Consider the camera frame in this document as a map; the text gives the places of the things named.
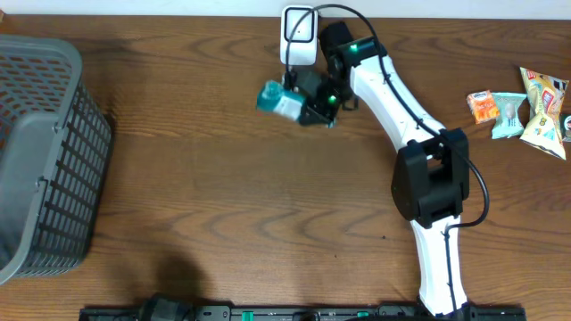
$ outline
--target laundry basket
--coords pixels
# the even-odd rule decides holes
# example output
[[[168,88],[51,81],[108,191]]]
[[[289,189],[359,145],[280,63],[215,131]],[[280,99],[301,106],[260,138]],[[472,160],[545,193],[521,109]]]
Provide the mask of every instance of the laundry basket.
[[[0,35],[0,284],[87,254],[112,131],[81,70],[69,43]]]

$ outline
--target candy wrapper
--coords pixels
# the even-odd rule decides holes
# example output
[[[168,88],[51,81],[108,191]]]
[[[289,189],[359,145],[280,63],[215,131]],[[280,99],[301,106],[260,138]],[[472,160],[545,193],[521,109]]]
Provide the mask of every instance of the candy wrapper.
[[[520,139],[564,160],[559,113],[569,81],[525,68],[520,68],[520,71],[531,104],[530,120]]]
[[[571,142],[571,114],[561,114],[561,135],[564,142]]]
[[[492,129],[492,139],[510,138],[524,133],[524,127],[519,122],[517,109],[525,100],[525,94],[492,93],[493,100],[498,106],[500,117],[496,119],[496,125]]]
[[[466,101],[474,115],[476,124],[481,124],[500,116],[498,107],[496,107],[496,103],[492,98],[492,93],[489,90],[470,94],[466,98]]]

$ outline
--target orange package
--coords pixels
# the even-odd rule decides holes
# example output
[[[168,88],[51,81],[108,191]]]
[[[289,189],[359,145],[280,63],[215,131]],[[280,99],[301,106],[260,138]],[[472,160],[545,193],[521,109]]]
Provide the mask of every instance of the orange package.
[[[481,124],[500,116],[500,111],[498,111],[496,102],[493,100],[492,93],[489,90],[470,94],[466,100],[476,119],[476,124]]]

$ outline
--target wooden table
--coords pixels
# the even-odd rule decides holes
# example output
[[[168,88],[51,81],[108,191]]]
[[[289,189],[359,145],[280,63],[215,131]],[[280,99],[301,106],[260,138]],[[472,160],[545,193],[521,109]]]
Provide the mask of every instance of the wooden table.
[[[374,25],[410,91],[465,130],[490,188],[489,218],[461,232],[468,297],[519,303],[530,321],[570,319],[569,163],[492,140],[493,122],[476,126],[466,95],[525,92],[517,66],[570,79],[571,24]],[[237,305],[415,300],[414,237],[389,193],[395,152],[370,110],[342,112],[324,129],[254,108],[263,83],[283,72],[279,19],[6,16],[0,30],[70,41],[90,92],[118,117],[86,261],[0,287],[0,319],[77,320],[86,305],[138,304],[156,292]],[[470,183],[465,221],[482,208]]]

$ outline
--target white wall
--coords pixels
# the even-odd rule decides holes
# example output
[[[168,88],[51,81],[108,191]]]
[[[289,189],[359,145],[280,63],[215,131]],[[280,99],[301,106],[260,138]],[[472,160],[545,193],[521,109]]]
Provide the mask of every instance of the white wall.
[[[2,0],[6,13],[278,17],[287,4],[347,4],[368,17],[571,20],[571,0]],[[335,10],[326,16],[346,16]]]

